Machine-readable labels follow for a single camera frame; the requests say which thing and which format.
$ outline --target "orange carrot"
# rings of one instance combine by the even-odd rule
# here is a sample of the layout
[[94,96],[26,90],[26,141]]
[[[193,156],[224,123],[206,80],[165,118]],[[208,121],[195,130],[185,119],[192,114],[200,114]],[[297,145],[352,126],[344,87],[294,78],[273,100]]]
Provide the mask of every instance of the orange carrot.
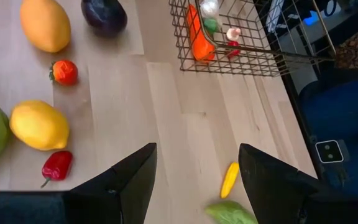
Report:
[[192,43],[191,51],[193,52],[194,58],[197,61],[208,63],[215,57],[215,46],[206,40],[201,30],[197,9],[192,4],[189,4],[186,21],[189,27],[190,40]]

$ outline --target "metal wire rack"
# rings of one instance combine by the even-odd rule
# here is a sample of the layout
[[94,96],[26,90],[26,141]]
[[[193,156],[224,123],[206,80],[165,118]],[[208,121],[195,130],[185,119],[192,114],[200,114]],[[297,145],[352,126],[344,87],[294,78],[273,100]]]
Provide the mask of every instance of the metal wire rack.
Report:
[[[201,1],[170,0],[169,4],[183,71],[276,77],[334,60],[335,49],[314,0],[219,0],[220,26],[214,34],[203,24]],[[318,13],[313,30],[302,21],[308,13],[305,9]],[[229,28],[240,28],[238,46],[229,45]],[[316,29],[328,40],[318,52],[311,41]],[[327,49],[332,57],[318,56]],[[228,57],[235,50],[236,56]]]

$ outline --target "wooden table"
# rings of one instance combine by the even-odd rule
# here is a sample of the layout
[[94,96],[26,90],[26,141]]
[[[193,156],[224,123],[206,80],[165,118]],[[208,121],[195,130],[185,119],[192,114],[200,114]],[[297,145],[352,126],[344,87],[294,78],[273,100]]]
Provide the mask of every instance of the wooden table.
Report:
[[[242,142],[316,175],[280,78],[179,71],[167,0],[121,0],[129,23],[116,40],[88,30],[78,1],[58,2],[71,20],[72,40],[63,52],[46,54],[21,30],[21,0],[0,0],[0,107],[9,114],[22,100],[44,100],[71,126],[71,175],[43,190],[70,189],[157,142],[145,222],[212,223],[203,208],[219,199]],[[77,64],[79,85],[48,79],[50,62],[61,58]],[[0,156],[0,190],[40,190],[51,153],[13,138]],[[250,209],[240,179],[229,198]]]

